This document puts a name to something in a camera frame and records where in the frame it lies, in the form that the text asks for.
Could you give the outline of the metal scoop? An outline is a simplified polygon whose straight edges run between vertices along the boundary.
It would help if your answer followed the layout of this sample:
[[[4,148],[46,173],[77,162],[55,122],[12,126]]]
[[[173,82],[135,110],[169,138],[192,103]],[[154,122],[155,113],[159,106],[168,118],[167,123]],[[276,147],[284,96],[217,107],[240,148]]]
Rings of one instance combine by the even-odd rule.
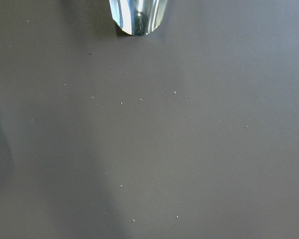
[[[148,35],[162,23],[166,0],[110,0],[113,21],[126,34]]]

